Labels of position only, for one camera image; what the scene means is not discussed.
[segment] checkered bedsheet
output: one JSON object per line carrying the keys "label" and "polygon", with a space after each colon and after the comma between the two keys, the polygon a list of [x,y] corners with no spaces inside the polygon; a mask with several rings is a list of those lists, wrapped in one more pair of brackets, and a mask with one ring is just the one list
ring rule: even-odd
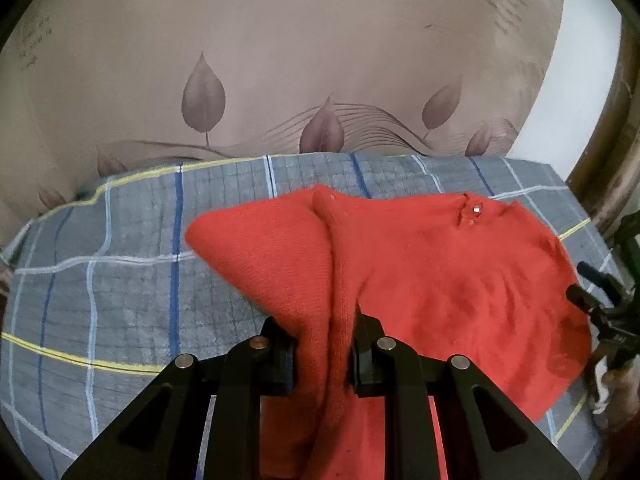
{"label": "checkered bedsheet", "polygon": [[[260,330],[263,314],[185,246],[190,222],[315,183],[373,199],[469,190],[519,200],[575,263],[617,273],[564,182],[532,162],[315,153],[111,178],[32,222],[4,319],[0,413],[44,479],[60,478],[178,353],[223,354]],[[585,398],[578,381],[537,422],[584,478],[600,447]]]}

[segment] red cloth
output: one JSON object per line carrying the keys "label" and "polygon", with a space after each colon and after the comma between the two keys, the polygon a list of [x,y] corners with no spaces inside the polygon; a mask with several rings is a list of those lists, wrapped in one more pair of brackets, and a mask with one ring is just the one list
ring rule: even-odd
{"label": "red cloth", "polygon": [[299,341],[294,393],[263,400],[265,476],[383,477],[383,401],[346,384],[356,302],[420,354],[467,355],[534,420],[590,354],[572,264],[517,202],[316,186],[206,213],[186,240]]}

